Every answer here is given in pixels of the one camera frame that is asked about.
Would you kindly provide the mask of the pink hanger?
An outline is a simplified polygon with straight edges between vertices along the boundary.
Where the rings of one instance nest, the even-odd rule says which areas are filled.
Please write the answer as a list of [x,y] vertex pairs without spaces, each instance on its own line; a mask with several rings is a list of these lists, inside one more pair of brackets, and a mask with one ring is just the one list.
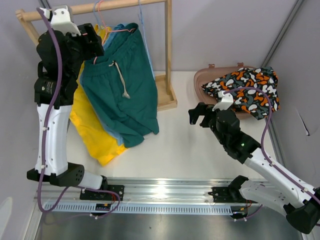
[[107,52],[114,53],[116,51],[116,47],[120,46],[119,43],[116,43],[116,40],[115,40],[116,37],[119,37],[120,35],[126,35],[127,33],[128,33],[127,36],[129,36],[130,34],[133,34],[137,30],[137,27],[126,29],[125,28],[126,25],[124,23],[121,23],[117,26],[109,26],[109,25],[106,25],[104,19],[103,19],[103,23],[104,23],[104,27],[101,30],[102,33],[104,34],[102,38],[102,46],[103,46],[103,49]]

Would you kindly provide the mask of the camouflage patterned shorts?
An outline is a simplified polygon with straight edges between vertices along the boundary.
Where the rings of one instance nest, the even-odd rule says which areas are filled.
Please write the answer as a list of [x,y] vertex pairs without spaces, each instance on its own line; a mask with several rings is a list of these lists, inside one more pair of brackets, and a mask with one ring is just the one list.
[[280,108],[277,92],[278,76],[270,66],[262,68],[241,67],[233,72],[204,83],[201,88],[205,94],[221,100],[220,91],[237,89],[231,93],[233,111],[251,114],[257,120],[269,115],[269,106],[276,112]]

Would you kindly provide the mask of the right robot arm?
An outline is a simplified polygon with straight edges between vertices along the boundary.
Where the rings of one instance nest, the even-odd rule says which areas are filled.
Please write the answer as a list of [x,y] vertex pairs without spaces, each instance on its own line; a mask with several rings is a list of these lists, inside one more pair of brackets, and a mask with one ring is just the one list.
[[306,183],[269,155],[254,138],[241,131],[240,120],[230,110],[216,109],[203,102],[188,110],[194,125],[200,116],[200,126],[209,128],[233,159],[263,176],[277,189],[273,190],[239,175],[230,184],[228,196],[234,202],[243,198],[260,203],[283,215],[289,224],[303,234],[310,234],[320,225],[320,190]]

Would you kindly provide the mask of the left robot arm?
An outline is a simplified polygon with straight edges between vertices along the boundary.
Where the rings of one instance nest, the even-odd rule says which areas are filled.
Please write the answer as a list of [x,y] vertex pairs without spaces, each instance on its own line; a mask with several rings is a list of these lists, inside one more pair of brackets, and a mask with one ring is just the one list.
[[102,39],[90,23],[78,26],[79,34],[48,30],[38,41],[41,59],[34,84],[39,118],[37,163],[26,173],[28,180],[59,187],[91,189],[97,200],[108,196],[107,178],[67,160],[67,131],[77,79],[84,61],[103,55]]

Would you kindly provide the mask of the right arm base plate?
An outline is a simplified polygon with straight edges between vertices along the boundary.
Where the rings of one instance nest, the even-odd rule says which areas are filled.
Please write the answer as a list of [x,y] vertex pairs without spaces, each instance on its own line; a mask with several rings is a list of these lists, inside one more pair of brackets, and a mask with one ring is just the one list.
[[239,203],[242,200],[239,191],[228,186],[214,186],[207,194],[215,203]]

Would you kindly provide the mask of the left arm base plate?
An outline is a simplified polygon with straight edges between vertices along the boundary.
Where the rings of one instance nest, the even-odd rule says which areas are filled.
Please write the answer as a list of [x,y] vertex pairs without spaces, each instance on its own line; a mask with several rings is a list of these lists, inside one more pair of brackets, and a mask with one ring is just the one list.
[[79,199],[88,200],[88,201],[117,201],[118,197],[115,195],[118,194],[120,200],[122,201],[125,193],[125,186],[120,184],[111,184],[108,186],[107,190],[112,193],[101,192],[101,191],[90,191],[84,190],[81,191]]

